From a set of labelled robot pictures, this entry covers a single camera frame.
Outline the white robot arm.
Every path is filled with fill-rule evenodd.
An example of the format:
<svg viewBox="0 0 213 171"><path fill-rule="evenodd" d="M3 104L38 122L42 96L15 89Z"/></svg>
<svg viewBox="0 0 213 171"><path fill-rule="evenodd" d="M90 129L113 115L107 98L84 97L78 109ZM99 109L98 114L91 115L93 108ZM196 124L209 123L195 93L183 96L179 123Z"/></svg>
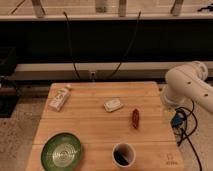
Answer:
<svg viewBox="0 0 213 171"><path fill-rule="evenodd" d="M207 77L208 68L200 61L171 68L165 74L166 85L161 92L162 103L176 108L188 98L213 115L213 87L205 82Z"/></svg>

